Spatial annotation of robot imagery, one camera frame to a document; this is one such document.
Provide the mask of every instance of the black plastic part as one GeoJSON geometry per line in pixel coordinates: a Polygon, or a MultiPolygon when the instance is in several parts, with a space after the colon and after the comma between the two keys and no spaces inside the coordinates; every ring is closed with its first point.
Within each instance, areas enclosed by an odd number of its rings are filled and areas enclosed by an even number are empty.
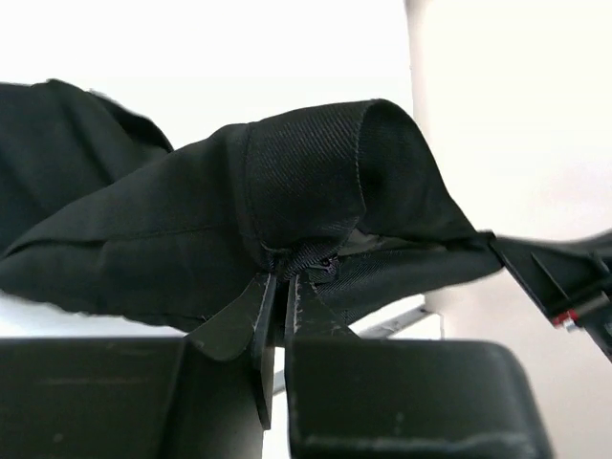
{"type": "Polygon", "coordinates": [[[583,321],[582,327],[612,361],[612,308],[597,311],[583,321]]]}
{"type": "MultiPolygon", "coordinates": [[[[612,294],[612,239],[544,243],[498,237],[490,244],[549,320],[612,294]]],[[[609,301],[595,306],[608,307],[609,301]]]]}
{"type": "Polygon", "coordinates": [[[260,459],[283,315],[294,458],[551,457],[508,351],[359,339],[306,278],[182,339],[0,340],[0,457],[260,459]]]}
{"type": "Polygon", "coordinates": [[[185,343],[0,339],[0,457],[156,458],[185,343]]]}
{"type": "Polygon", "coordinates": [[[0,340],[0,457],[261,458],[273,290],[256,277],[185,338],[0,340]]]}
{"type": "Polygon", "coordinates": [[[499,345],[296,337],[286,365],[294,459],[553,457],[499,345]]]}

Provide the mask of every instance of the black garment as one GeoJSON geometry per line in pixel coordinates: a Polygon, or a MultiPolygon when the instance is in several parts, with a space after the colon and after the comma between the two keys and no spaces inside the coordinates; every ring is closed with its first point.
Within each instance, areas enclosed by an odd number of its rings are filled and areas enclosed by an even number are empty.
{"type": "Polygon", "coordinates": [[[185,331],[261,271],[309,269],[352,322],[502,267],[385,100],[229,125],[173,152],[151,121],[69,84],[0,85],[0,222],[1,290],[185,331]]]}

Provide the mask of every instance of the white background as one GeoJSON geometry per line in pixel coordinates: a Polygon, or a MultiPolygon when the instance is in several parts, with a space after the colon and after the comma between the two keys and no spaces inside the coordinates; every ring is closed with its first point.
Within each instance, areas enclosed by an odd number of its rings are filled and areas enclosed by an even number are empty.
{"type": "MultiPolygon", "coordinates": [[[[411,1],[415,117],[479,228],[565,239],[612,228],[612,4],[411,1]]],[[[560,459],[608,459],[612,365],[552,329],[506,274],[427,299],[447,336],[512,348],[560,459]]]]}
{"type": "Polygon", "coordinates": [[[412,107],[401,0],[5,3],[0,80],[95,88],[175,146],[307,105],[412,107]]]}

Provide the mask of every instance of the white wall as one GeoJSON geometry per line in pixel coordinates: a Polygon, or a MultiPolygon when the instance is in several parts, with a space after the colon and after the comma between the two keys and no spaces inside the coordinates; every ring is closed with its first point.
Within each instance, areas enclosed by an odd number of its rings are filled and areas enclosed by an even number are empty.
{"type": "MultiPolygon", "coordinates": [[[[0,43],[0,81],[96,89],[177,147],[300,106],[389,98],[412,108],[403,0],[9,2],[0,43]]],[[[136,333],[173,332],[0,296],[0,335],[136,333]]],[[[267,457],[287,454],[282,413],[267,457]]]]}
{"type": "MultiPolygon", "coordinates": [[[[612,4],[409,0],[414,114],[480,229],[541,238],[612,227],[612,4]]],[[[552,329],[503,273],[431,295],[447,337],[510,346],[558,457],[606,459],[612,365],[552,329]]]]}

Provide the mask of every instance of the black fabric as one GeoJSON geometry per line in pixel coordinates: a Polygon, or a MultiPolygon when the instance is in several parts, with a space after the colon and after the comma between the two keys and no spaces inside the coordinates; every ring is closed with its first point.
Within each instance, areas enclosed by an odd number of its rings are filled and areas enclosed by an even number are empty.
{"type": "Polygon", "coordinates": [[[317,291],[350,322],[501,269],[386,100],[229,125],[172,152],[151,121],[67,83],[0,85],[0,222],[1,290],[186,331],[261,271],[331,266],[317,291]],[[382,242],[338,256],[355,231],[382,242]]]}

